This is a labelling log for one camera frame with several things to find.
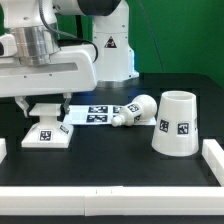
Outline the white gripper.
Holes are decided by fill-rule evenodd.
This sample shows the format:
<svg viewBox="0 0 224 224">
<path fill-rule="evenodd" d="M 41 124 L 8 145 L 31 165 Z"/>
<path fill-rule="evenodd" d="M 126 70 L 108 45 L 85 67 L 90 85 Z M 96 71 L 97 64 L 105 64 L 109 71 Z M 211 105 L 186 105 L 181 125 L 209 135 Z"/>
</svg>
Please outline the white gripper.
<svg viewBox="0 0 224 224">
<path fill-rule="evenodd" d="M 15 58 L 16 42 L 11 34 L 0 36 L 0 98 L 15 97 L 28 117 L 25 96 L 63 93 L 63 108 L 68 114 L 72 92 L 91 91 L 97 85 L 95 53 L 90 44 L 62 47 L 50 56 L 50 63 L 23 66 Z"/>
</svg>

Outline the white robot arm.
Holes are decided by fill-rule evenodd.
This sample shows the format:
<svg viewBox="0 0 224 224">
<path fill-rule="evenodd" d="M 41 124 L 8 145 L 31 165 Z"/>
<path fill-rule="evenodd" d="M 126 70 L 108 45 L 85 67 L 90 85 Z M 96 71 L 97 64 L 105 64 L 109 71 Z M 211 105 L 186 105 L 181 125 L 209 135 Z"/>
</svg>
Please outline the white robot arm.
<svg viewBox="0 0 224 224">
<path fill-rule="evenodd" d="M 24 111 L 27 96 L 61 93 L 68 111 L 73 93 L 121 87 L 138 76 L 125 0 L 0 0 L 0 8 L 0 97 L 13 97 Z M 60 41 L 58 14 L 90 16 L 92 39 Z"/>
</svg>

